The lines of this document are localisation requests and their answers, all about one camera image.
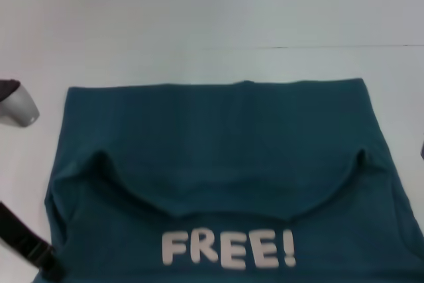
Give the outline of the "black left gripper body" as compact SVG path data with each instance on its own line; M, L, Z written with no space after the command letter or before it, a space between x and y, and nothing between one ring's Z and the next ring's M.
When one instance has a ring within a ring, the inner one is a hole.
M34 257L38 249L52 248L2 202L0 202L0 239L32 265L34 265Z

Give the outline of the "teal blue t-shirt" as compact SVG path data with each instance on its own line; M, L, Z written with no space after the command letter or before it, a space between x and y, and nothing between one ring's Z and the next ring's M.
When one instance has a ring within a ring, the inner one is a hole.
M424 283L361 79L68 90L60 283Z

